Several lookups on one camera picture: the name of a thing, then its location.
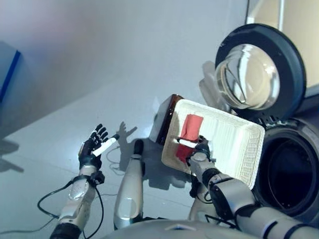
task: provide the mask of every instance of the white wall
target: white wall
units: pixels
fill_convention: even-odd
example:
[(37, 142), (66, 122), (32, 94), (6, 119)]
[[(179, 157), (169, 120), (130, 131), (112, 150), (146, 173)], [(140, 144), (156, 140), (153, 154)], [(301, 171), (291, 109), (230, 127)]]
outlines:
[(319, 1), (285, 1), (283, 33), (299, 50), (306, 68), (307, 87), (319, 84)]
[(120, 79), (183, 79), (198, 93), (202, 61), (214, 59), (222, 38), (244, 23), (245, 4), (2, 0), (0, 39), (23, 55), (3, 104), (2, 135)]
[(254, 0), (250, 3), (247, 23), (263, 23), (278, 28), (280, 0)]

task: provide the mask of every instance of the silver arm segment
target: silver arm segment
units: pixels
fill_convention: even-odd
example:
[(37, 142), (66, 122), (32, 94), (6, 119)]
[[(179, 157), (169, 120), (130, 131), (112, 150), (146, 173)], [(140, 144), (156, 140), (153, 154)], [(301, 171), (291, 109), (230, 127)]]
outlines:
[[(91, 176), (96, 172), (92, 165), (83, 166), (79, 175)], [(62, 209), (59, 223), (72, 223), (83, 231), (90, 217), (91, 203), (95, 197), (93, 188), (87, 179), (81, 179), (73, 183), (65, 207)]]
[(260, 207), (248, 186), (221, 173), (210, 161), (207, 150), (196, 147), (188, 164), (199, 182), (209, 190), (217, 214), (234, 219), (241, 231), (268, 239), (318, 239), (319, 230), (305, 225), (273, 208)]
[(114, 228), (138, 222), (143, 216), (143, 162), (139, 154), (131, 156), (119, 188), (114, 208)]

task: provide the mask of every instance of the black cable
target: black cable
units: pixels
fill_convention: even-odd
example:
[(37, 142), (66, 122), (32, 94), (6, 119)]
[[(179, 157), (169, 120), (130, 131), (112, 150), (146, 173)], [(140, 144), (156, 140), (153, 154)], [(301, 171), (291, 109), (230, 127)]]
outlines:
[(47, 225), (49, 225), (50, 222), (52, 222), (54, 219), (55, 218), (50, 219), (46, 224), (44, 224), (43, 226), (35, 230), (10, 230), (10, 231), (0, 232), (0, 235), (11, 234), (11, 233), (36, 233), (42, 230), (43, 228), (45, 228)]
[(210, 202), (210, 201), (208, 201), (208, 202), (203, 201), (202, 199), (199, 198), (198, 195), (196, 195), (196, 198), (197, 198), (199, 201), (201, 201), (202, 203), (204, 203), (204, 204), (213, 204), (213, 202)]
[(205, 193), (204, 199), (205, 199), (206, 201), (208, 201), (208, 202), (211, 202), (212, 199), (207, 199), (208, 194), (209, 194), (209, 191), (207, 191), (207, 192)]
[(237, 226), (236, 226), (235, 224), (232, 224), (232, 223), (230, 223), (230, 222), (228, 222), (228, 221), (226, 221), (226, 220), (224, 220), (224, 219), (222, 219), (222, 218), (213, 217), (213, 216), (210, 216), (210, 215), (207, 215), (207, 214), (205, 214), (205, 217), (206, 217), (206, 220), (207, 220), (208, 223), (210, 222), (208, 218), (211, 218), (211, 219), (216, 220), (216, 221), (218, 221), (218, 222), (227, 224), (227, 225), (229, 225), (231, 228), (237, 228)]
[(51, 193), (48, 193), (48, 194), (45, 195), (44, 197), (42, 197), (42, 198), (38, 201), (38, 204), (37, 204), (39, 210), (42, 211), (43, 213), (47, 214), (47, 215), (50, 216), (50, 217), (53, 217), (53, 218), (57, 218), (57, 219), (58, 219), (58, 218), (59, 218), (58, 215), (55, 215), (55, 214), (53, 214), (53, 213), (50, 213), (50, 212), (46, 211), (45, 209), (43, 209), (43, 208), (40, 206), (40, 203), (41, 203), (44, 199), (46, 199), (47, 197), (49, 197), (49, 196), (51, 196), (51, 195), (53, 195), (53, 194), (55, 194), (55, 193), (58, 193), (58, 192), (60, 192), (60, 191), (62, 191), (62, 190), (64, 190), (64, 189), (66, 189), (66, 188), (69, 187), (72, 183), (73, 183), (73, 181), (69, 181), (67, 184), (65, 184), (64, 187), (59, 188), (59, 189), (57, 189), (57, 190), (55, 190), (55, 191), (53, 191), (53, 192), (51, 192)]
[(115, 162), (115, 161), (112, 161), (109, 159), (109, 154), (114, 151), (114, 150), (117, 150), (119, 149), (120, 147), (116, 147), (116, 148), (113, 148), (112, 150), (110, 150), (107, 154), (106, 154), (106, 159), (111, 163), (109, 165), (109, 169), (111, 169), (116, 175), (119, 175), (119, 176), (123, 176), (125, 174), (125, 172), (122, 172), (120, 171), (120, 167), (115, 167), (113, 165), (120, 165), (119, 162)]
[(100, 220), (100, 223), (99, 223), (98, 228), (96, 228), (96, 230), (95, 230), (89, 237), (86, 237), (86, 236), (85, 236), (85, 233), (84, 233), (84, 230), (83, 230), (84, 239), (89, 239), (89, 238), (91, 238), (92, 236), (94, 236), (94, 235), (98, 232), (98, 230), (100, 229), (100, 227), (101, 227), (101, 225), (102, 225), (103, 218), (104, 218), (104, 206), (103, 206), (101, 194), (100, 194), (99, 190), (98, 190), (96, 187), (95, 187), (95, 191), (97, 192), (97, 194), (98, 194), (98, 196), (99, 196), (99, 199), (100, 199), (101, 208), (102, 208), (102, 217), (101, 217), (101, 220)]

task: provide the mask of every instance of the washing machine door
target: washing machine door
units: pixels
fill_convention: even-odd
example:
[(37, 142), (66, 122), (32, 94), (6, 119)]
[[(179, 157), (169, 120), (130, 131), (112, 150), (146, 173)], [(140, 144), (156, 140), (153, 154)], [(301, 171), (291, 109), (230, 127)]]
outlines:
[(293, 118), (306, 90), (298, 50), (275, 28), (248, 24), (224, 39), (215, 65), (213, 77), (207, 65), (204, 73), (216, 95), (239, 117), (266, 129), (253, 190), (257, 199), (318, 227), (319, 127)]
[(221, 43), (215, 65), (215, 87), (239, 117), (262, 125), (287, 120), (304, 99), (302, 58), (273, 27), (237, 28)]

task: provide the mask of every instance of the robotic hand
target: robotic hand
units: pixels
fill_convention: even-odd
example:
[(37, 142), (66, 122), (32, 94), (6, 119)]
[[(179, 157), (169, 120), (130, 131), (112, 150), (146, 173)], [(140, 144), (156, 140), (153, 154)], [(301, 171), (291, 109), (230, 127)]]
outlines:
[(317, 229), (273, 208), (261, 207), (244, 182), (221, 173), (210, 159), (207, 140), (202, 140), (194, 148), (187, 163), (199, 182), (208, 189), (222, 219), (234, 220), (241, 231), (259, 238), (318, 238)]
[(117, 134), (110, 139), (106, 138), (107, 135), (105, 127), (99, 124), (82, 144), (78, 154), (80, 172), (77, 177), (68, 183), (69, 185), (72, 184), (72, 189), (65, 207), (62, 209), (58, 224), (50, 237), (51, 239), (79, 238), (89, 219), (95, 191), (101, 200), (99, 191), (96, 189), (96, 186), (104, 183), (105, 179), (103, 173), (99, 171), (102, 166), (101, 153), (119, 139)]

